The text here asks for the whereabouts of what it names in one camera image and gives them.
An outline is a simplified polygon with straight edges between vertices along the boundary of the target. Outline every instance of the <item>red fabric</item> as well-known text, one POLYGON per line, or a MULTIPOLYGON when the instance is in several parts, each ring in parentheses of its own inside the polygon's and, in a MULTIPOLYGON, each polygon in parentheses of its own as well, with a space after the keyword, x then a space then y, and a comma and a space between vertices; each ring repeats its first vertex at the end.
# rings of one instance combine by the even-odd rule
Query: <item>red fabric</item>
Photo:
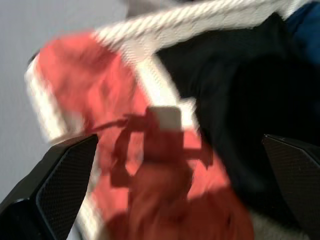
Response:
POLYGON ((159 129, 119 53, 73 35, 45 46, 37 69, 60 107, 98 133, 93 196, 114 240, 254 239, 220 159, 194 131, 159 129))

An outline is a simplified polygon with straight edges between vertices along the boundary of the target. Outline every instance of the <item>black plastic piece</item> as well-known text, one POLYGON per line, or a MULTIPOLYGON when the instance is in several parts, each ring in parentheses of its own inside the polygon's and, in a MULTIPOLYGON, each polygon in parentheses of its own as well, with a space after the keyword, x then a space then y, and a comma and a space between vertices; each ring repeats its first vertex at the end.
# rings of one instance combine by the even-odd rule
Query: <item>black plastic piece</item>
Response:
POLYGON ((263 145, 284 200, 310 240, 319 240, 320 147, 274 135, 263 145))
POLYGON ((1 240, 65 240, 86 195, 98 137, 49 149, 0 204, 1 240))

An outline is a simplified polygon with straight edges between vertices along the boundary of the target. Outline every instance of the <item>blue fabric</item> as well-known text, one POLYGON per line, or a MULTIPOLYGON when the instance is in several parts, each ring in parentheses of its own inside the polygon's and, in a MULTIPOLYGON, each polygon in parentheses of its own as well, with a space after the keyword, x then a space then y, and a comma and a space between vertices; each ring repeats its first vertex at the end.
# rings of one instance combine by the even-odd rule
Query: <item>blue fabric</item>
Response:
POLYGON ((311 2, 299 8, 286 24, 307 59, 312 64, 320 65, 320 2, 311 2))

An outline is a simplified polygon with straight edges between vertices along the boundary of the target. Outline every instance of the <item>gray wall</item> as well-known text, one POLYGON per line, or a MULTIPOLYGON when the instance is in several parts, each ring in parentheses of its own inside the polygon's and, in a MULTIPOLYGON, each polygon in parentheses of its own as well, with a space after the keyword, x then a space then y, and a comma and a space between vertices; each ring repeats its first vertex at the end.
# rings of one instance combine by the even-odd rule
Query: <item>gray wall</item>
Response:
POLYGON ((27 61, 55 36, 123 20, 119 0, 2 0, 0 201, 48 149, 24 83, 27 61))

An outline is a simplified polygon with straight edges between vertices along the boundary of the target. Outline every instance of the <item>black fabric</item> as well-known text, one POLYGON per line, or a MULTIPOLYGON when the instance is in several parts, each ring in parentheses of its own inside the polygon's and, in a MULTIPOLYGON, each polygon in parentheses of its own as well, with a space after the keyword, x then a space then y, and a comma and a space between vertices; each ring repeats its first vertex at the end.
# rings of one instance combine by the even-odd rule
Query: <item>black fabric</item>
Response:
POLYGON ((205 139, 220 155, 238 196, 297 225, 262 146, 263 134, 319 144, 314 69, 274 13, 252 29, 216 30, 157 55, 182 98, 196 98, 205 139))

